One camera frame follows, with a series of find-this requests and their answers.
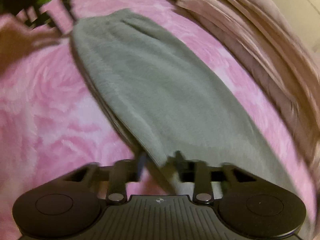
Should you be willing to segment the grey sweatshirt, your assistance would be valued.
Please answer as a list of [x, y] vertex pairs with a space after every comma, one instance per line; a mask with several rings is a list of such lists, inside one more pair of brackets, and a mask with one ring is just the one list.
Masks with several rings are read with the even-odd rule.
[[231, 163], [294, 186], [231, 91], [183, 42], [128, 9], [82, 18], [72, 30], [76, 64], [110, 122], [171, 193], [190, 194], [173, 167], [176, 151], [210, 166]]

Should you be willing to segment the pink rose blanket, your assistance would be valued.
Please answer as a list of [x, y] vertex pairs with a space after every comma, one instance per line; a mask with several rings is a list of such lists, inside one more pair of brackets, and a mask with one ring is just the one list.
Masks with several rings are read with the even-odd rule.
[[[167, 28], [229, 88], [287, 169], [309, 217], [316, 217], [313, 181], [268, 98], [224, 46], [172, 0], [72, 0], [78, 17], [129, 8]], [[22, 16], [1, 16], [1, 239], [18, 239], [14, 201], [25, 191], [86, 163], [129, 159], [78, 72], [69, 38]]]

